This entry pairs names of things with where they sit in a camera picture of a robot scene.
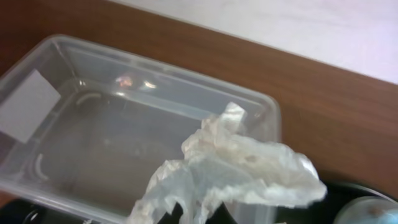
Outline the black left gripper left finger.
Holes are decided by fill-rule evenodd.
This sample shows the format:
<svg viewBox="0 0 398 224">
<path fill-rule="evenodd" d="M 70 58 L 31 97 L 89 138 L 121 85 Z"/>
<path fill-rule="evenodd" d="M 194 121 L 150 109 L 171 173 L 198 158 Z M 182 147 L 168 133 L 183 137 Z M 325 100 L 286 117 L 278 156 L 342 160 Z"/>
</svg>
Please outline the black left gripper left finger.
<svg viewBox="0 0 398 224">
<path fill-rule="evenodd" d="M 183 215 L 183 210 L 179 203 L 176 203 L 172 213 L 164 215 L 164 224 L 179 224 L 180 218 Z"/>
</svg>

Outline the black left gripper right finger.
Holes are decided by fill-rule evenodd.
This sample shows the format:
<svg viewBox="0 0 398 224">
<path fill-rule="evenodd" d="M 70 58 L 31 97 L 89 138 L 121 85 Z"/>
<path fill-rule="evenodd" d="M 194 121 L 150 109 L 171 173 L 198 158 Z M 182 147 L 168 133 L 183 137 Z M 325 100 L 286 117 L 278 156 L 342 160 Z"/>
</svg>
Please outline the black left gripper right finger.
<svg viewBox="0 0 398 224">
<path fill-rule="evenodd" d="M 237 224 L 234 218 L 229 213 L 226 205 L 222 203 L 210 216 L 206 224 Z"/>
</svg>

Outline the white tissue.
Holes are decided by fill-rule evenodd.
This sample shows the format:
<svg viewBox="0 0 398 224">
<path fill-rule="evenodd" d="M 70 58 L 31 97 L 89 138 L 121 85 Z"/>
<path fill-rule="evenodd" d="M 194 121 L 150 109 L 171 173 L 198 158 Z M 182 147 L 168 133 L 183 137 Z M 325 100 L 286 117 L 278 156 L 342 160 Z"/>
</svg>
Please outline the white tissue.
<svg viewBox="0 0 398 224">
<path fill-rule="evenodd" d="M 229 103 L 182 144 L 182 160 L 165 161 L 152 175 L 128 223 L 157 223 L 176 205 L 181 223 L 205 223 L 224 202 L 306 207 L 326 186 L 310 160 L 285 144 L 241 135 L 246 111 Z"/>
</svg>

